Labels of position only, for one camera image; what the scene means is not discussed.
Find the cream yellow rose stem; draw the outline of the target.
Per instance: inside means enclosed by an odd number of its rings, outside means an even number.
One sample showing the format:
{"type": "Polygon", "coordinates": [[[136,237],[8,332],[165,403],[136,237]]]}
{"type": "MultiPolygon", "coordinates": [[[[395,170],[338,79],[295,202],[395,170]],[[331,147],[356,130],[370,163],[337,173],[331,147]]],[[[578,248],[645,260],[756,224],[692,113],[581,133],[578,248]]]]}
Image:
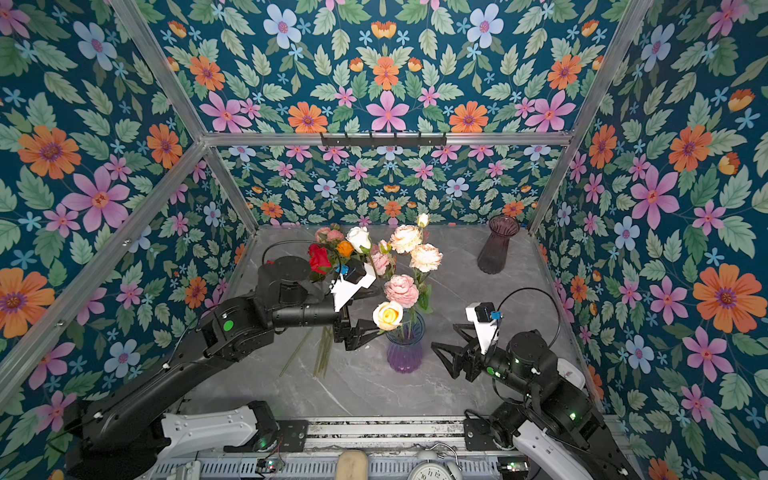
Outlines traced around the cream yellow rose stem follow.
{"type": "Polygon", "coordinates": [[[413,337],[415,321],[415,313],[396,301],[382,302],[373,311],[375,326],[398,340],[405,341],[413,337]]]}

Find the blue purple glass vase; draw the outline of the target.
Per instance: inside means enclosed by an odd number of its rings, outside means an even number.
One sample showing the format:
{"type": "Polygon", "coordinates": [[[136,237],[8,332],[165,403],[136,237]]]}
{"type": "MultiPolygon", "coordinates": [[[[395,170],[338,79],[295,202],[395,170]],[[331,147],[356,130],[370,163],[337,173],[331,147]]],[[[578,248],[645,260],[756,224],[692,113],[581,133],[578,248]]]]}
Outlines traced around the blue purple glass vase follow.
{"type": "Polygon", "coordinates": [[[426,333],[425,320],[417,311],[407,311],[407,321],[386,334],[389,341],[387,362],[396,372],[407,374],[419,369],[423,360],[422,341],[426,333]]]}

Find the red rose stem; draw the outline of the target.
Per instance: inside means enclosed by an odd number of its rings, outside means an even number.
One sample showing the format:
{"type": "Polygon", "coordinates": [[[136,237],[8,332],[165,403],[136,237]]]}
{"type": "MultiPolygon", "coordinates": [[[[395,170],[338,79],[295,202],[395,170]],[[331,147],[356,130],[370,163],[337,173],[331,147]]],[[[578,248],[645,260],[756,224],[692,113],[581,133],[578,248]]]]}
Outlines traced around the red rose stem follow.
{"type": "Polygon", "coordinates": [[[335,257],[331,251],[317,243],[312,243],[308,248],[310,279],[314,282],[325,280],[329,274],[335,271],[335,257]]]}

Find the dark purple glass vase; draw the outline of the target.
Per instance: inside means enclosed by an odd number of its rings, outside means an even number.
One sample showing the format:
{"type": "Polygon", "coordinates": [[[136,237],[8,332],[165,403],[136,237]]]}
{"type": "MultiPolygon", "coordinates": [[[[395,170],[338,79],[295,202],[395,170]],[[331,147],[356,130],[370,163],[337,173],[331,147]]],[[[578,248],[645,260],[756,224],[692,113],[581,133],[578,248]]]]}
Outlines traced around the dark purple glass vase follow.
{"type": "Polygon", "coordinates": [[[478,268],[486,274],[500,273],[506,266],[509,242],[520,231],[519,222],[506,215],[488,221],[490,234],[478,258],[478,268]]]}

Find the white rose stem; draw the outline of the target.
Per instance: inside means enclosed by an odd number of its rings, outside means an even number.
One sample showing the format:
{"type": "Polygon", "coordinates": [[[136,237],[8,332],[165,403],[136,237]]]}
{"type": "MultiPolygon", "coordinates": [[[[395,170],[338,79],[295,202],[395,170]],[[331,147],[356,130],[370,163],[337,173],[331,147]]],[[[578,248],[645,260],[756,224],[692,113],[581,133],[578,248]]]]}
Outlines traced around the white rose stem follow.
{"type": "Polygon", "coordinates": [[[371,240],[366,227],[353,227],[346,234],[346,240],[352,245],[355,255],[365,264],[373,267],[377,277],[383,278],[388,266],[387,257],[371,240]]]}

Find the peach peony flower stem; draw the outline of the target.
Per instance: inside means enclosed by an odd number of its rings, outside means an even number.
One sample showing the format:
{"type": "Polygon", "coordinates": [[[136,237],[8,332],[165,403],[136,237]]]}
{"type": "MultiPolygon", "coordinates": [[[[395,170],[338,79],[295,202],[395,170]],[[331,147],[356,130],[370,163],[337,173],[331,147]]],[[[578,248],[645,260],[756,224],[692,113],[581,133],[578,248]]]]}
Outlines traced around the peach peony flower stem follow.
{"type": "Polygon", "coordinates": [[[438,270],[443,260],[442,252],[428,242],[429,224],[429,215],[419,214],[415,225],[397,227],[388,242],[393,254],[409,258],[410,273],[407,275],[415,279],[420,292],[413,310],[421,314],[431,312],[432,286],[429,277],[438,270]]]}

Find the pink peony flower stem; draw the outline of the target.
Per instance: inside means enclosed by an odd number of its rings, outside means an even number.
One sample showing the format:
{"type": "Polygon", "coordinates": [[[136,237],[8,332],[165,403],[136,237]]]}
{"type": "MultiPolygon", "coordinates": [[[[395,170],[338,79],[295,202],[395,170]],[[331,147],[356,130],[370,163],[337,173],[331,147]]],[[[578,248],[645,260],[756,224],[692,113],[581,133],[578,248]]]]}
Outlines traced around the pink peony flower stem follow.
{"type": "Polygon", "coordinates": [[[396,301],[406,309],[414,311],[413,307],[416,305],[420,295],[415,279],[407,274],[397,274],[396,258],[393,254],[393,250],[386,242],[380,242],[377,245],[388,260],[388,266],[384,277],[377,277],[383,281],[382,291],[385,297],[383,302],[396,301]]]}

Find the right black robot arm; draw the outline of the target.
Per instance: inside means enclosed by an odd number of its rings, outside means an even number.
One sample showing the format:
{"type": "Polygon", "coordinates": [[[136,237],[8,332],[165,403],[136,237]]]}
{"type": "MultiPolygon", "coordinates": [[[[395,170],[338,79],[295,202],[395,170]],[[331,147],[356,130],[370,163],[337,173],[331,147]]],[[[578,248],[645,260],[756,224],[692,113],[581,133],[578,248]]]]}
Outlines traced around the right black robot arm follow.
{"type": "Polygon", "coordinates": [[[638,478],[595,403],[559,372],[559,357],[538,331],[519,332],[504,347],[484,347],[470,327],[454,327],[465,345],[434,342],[432,351],[452,378],[486,375],[517,396],[502,399],[487,416],[466,412],[467,450],[515,450],[552,479],[638,478]]]}

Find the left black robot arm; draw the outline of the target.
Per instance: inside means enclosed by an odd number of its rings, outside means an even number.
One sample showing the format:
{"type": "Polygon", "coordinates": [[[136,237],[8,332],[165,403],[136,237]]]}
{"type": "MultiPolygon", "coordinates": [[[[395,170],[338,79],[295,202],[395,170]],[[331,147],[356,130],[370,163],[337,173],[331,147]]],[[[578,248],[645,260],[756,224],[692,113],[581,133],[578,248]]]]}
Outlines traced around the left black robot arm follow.
{"type": "Polygon", "coordinates": [[[64,429],[73,440],[65,454],[66,474],[137,479],[186,453],[275,448],[280,427],[264,401],[208,414],[168,410],[208,378],[272,344],[280,329],[329,326],[333,342],[348,351],[373,340],[375,323],[352,323],[348,306],[372,286],[374,267],[352,259],[332,268],[329,285],[313,280],[313,273],[309,261],[296,256],[261,265],[255,289],[204,314],[163,363],[101,400],[69,405],[64,429]]]}

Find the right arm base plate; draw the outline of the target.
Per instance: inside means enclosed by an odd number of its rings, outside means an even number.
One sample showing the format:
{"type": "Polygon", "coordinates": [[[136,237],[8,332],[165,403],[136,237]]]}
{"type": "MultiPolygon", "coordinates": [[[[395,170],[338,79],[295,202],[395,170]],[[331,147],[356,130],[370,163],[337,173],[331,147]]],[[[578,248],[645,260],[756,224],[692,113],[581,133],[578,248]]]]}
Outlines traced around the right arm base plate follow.
{"type": "Polygon", "coordinates": [[[468,451],[511,451],[513,440],[505,431],[494,428],[488,416],[465,409],[464,442],[468,451]]]}

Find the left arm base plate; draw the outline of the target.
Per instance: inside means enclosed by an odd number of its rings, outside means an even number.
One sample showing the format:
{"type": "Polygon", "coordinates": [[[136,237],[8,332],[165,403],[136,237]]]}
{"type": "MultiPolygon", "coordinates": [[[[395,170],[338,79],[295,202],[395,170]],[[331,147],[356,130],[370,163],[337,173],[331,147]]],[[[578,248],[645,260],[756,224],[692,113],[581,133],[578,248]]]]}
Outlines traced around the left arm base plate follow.
{"type": "Polygon", "coordinates": [[[241,446],[225,446],[227,453],[297,453],[303,452],[308,438],[306,420],[278,420],[274,433],[257,432],[241,446]]]}

